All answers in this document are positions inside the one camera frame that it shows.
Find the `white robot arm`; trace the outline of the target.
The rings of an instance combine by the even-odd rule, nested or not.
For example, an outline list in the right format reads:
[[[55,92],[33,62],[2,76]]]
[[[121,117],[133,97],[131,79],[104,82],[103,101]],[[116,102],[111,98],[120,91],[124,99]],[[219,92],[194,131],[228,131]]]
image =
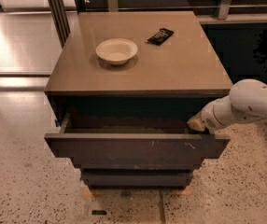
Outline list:
[[[256,79],[236,82],[227,96],[208,103],[187,124],[198,132],[214,133],[236,123],[267,119],[267,85]]]

